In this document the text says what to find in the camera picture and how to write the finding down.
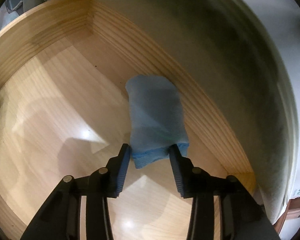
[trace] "white curved surface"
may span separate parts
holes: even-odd
[[[267,143],[269,146],[269,141],[271,139],[267,139],[268,142],[265,143],[260,142],[260,140],[258,141],[262,136],[258,134],[257,131],[251,130],[255,119],[251,118],[251,114],[247,112],[247,109],[236,107],[241,106],[239,98],[234,98],[232,96],[232,92],[236,91],[236,88],[232,87],[233,90],[230,89],[231,85],[233,85],[230,84],[230,80],[224,85],[227,89],[222,88],[220,84],[222,82],[227,82],[227,80],[220,79],[220,76],[217,73],[218,71],[216,71],[217,74],[215,75],[214,73],[209,73],[214,71],[214,68],[208,68],[207,64],[206,66],[202,64],[202,62],[206,63],[206,59],[202,58],[202,48],[196,43],[196,37],[190,36],[186,29],[182,29],[182,26],[178,25],[178,19],[173,18],[173,15],[167,15],[165,11],[166,8],[154,6],[154,1],[158,0],[101,1],[123,13],[128,19],[146,31],[160,46],[175,57],[181,65],[188,67],[188,70],[196,77],[197,82],[205,86],[204,88],[208,95],[217,102],[218,106],[220,106],[235,130],[256,175],[258,176],[260,171],[265,171],[261,175],[263,176],[263,183],[265,182],[268,186],[271,184],[269,181],[272,178],[270,177],[274,173],[269,171],[269,167],[275,167],[277,171],[280,170],[279,174],[277,173],[276,175],[275,182],[271,185],[271,189],[267,188],[268,193],[271,193],[271,190],[273,189],[273,191],[275,191],[275,193],[272,195],[270,194],[270,196],[268,194],[267,198],[269,203],[266,204],[268,216],[272,222],[275,222],[281,215],[290,198],[296,169],[298,121],[294,116],[294,97],[289,86],[290,83],[284,66],[287,69],[293,91],[296,95],[298,119],[300,121],[300,9],[298,5],[294,0],[243,0],[244,2],[235,0],[238,5],[241,3],[242,9],[245,9],[248,14],[252,14],[250,11],[252,10],[252,12],[257,15],[257,17],[255,17],[255,15],[252,14],[250,19],[257,21],[254,23],[257,25],[258,30],[263,34],[263,38],[267,40],[267,46],[272,46],[273,56],[275,57],[276,62],[281,65],[277,77],[276,88],[279,90],[281,98],[283,98],[281,103],[284,106],[285,116],[288,122],[288,135],[285,137],[287,145],[284,146],[284,149],[281,149],[282,151],[278,150],[278,148],[273,148],[276,151],[271,155],[271,161],[267,162],[268,156],[265,153],[266,148],[263,147],[266,147]],[[280,129],[274,127],[272,130],[269,129],[267,134],[271,133],[271,131],[273,132],[274,137],[276,133],[281,132]],[[255,169],[256,165],[254,164],[256,162],[258,163],[257,168],[259,170]]]
[[[298,161],[294,157],[295,177],[287,188],[284,206],[289,198],[300,197],[300,8],[294,0],[243,0],[257,15],[278,49],[288,72],[298,113]]]

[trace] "wood grain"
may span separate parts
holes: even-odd
[[[300,198],[291,199],[289,202],[286,220],[300,217]]]
[[[129,142],[125,83],[137,74],[178,87],[194,165],[235,174],[253,191],[240,143],[182,66],[97,1],[52,0],[0,33],[0,226],[9,238],[20,238],[63,176],[91,174]],[[191,202],[180,198],[168,160],[141,170],[131,163],[123,192],[109,200],[115,239],[185,239]]]

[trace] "blue towel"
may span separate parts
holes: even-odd
[[[137,169],[169,157],[177,144],[186,156],[189,139],[177,88],[165,77],[139,75],[126,83],[129,95],[132,157]]]

